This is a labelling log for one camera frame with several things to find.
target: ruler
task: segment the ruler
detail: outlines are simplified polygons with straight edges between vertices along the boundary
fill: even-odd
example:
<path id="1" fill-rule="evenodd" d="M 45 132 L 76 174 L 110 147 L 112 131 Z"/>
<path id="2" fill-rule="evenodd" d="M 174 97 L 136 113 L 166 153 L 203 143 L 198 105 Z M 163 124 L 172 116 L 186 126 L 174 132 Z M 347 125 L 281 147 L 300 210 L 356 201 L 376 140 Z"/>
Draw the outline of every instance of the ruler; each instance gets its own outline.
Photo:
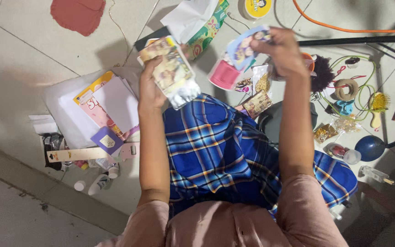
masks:
<path id="1" fill-rule="evenodd" d="M 58 151 L 47 151 L 48 161 L 75 161 L 75 160 L 95 160 L 101 158 L 108 158 L 109 154 L 102 148 L 88 148 L 88 149 L 69 149 Z M 140 156 L 140 143 L 130 142 L 124 143 L 121 147 L 120 156 L 123 160 L 133 159 Z"/>

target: black tripod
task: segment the black tripod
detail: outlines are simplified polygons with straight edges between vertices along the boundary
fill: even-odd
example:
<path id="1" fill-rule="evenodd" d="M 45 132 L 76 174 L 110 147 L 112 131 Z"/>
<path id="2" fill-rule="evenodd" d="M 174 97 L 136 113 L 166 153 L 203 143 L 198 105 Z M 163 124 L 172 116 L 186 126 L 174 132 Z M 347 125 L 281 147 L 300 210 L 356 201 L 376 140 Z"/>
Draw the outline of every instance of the black tripod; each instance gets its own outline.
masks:
<path id="1" fill-rule="evenodd" d="M 377 49 L 376 47 L 370 45 L 370 43 L 377 43 L 381 47 L 384 47 L 392 52 L 395 53 L 395 49 L 384 45 L 382 43 L 395 43 L 395 35 L 394 36 L 378 36 L 378 37 L 363 37 L 363 38 L 343 38 L 343 39 L 329 39 L 329 40 L 306 40 L 306 41 L 299 41 L 298 42 L 300 47 L 303 46 L 320 46 L 320 45 L 339 45 L 339 44 L 366 44 L 371 48 L 374 48 L 383 54 L 387 55 L 395 59 L 394 56 Z M 394 147 L 395 142 L 387 144 L 387 148 Z"/>

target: pink shirt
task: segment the pink shirt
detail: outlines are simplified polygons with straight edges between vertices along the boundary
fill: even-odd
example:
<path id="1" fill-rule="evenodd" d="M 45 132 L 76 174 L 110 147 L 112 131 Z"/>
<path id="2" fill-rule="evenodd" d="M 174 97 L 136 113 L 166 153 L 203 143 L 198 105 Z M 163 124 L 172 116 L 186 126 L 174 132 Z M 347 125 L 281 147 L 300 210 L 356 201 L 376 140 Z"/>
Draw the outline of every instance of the pink shirt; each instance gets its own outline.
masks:
<path id="1" fill-rule="evenodd" d="M 132 213 L 122 235 L 97 247 L 348 246 L 314 177 L 283 184 L 276 218 L 255 205 L 208 201 L 168 221 L 167 203 L 152 201 Z"/>

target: small bag of beads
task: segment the small bag of beads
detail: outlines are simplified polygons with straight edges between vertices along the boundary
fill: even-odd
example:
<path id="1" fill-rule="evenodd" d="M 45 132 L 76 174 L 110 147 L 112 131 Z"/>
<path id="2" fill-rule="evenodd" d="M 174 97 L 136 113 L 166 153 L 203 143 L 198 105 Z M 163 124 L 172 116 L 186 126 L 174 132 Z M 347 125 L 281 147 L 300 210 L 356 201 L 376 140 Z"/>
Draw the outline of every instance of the small bag of beads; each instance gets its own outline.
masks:
<path id="1" fill-rule="evenodd" d="M 338 132 L 328 123 L 314 132 L 315 141 L 323 143 L 330 137 L 334 137 Z"/>
<path id="2" fill-rule="evenodd" d="M 270 64 L 252 67 L 252 95 L 263 90 L 268 94 L 269 98 L 272 98 L 272 69 L 273 67 Z"/>

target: hand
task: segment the hand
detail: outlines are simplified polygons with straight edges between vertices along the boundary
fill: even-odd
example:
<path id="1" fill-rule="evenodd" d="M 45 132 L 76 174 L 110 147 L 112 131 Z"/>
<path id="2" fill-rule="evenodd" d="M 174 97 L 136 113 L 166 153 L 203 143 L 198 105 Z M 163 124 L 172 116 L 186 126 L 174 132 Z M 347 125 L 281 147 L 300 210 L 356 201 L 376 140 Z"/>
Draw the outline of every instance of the hand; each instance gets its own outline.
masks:
<path id="1" fill-rule="evenodd" d="M 252 40 L 251 48 L 257 52 L 269 54 L 281 76 L 287 77 L 294 74 L 309 76 L 310 73 L 301 56 L 293 31 L 271 27 L 270 34 L 274 44 Z"/>
<path id="2" fill-rule="evenodd" d="M 185 44 L 181 45 L 181 49 L 186 53 L 188 46 Z M 140 101 L 138 103 L 138 110 L 160 110 L 164 105 L 167 97 L 162 93 L 161 89 L 155 84 L 155 78 L 153 77 L 153 71 L 155 67 L 162 62 L 162 56 L 157 56 L 146 62 L 146 67 L 140 76 Z"/>

